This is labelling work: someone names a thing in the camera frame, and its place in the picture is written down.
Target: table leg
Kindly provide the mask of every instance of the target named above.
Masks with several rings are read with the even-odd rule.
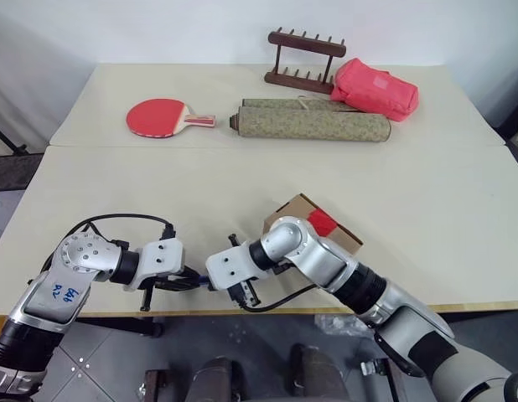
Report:
[[[98,327],[135,332],[151,338],[158,338],[164,332],[164,325],[154,322],[152,317],[79,317],[76,321]]]

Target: white wall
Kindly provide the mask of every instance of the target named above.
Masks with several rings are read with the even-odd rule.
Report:
[[[94,63],[271,63],[278,26],[345,38],[346,59],[447,64],[494,124],[518,100],[518,0],[0,0],[0,124],[40,150]]]

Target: pink pouch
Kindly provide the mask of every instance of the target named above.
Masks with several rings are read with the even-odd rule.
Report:
[[[419,104],[415,85],[387,71],[372,69],[359,59],[352,59],[337,71],[331,99],[394,121],[406,119]]]

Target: red tape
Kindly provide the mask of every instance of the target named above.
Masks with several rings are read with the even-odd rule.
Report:
[[[322,209],[315,209],[308,216],[308,222],[315,228],[317,235],[327,237],[337,228],[337,222],[329,217]]]

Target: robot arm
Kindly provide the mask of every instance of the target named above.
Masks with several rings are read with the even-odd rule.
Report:
[[[50,269],[32,281],[3,327],[0,400],[29,400],[38,391],[52,353],[85,305],[93,281],[116,282],[134,291],[145,280],[182,269],[183,245],[177,239],[131,252],[97,234],[65,237]]]
[[[426,376],[438,402],[505,401],[509,371],[456,343],[438,314],[318,236],[306,220],[280,218],[258,241],[212,255],[207,270],[215,289],[231,289],[271,275],[271,268],[283,260],[374,328],[382,350],[406,374]]]

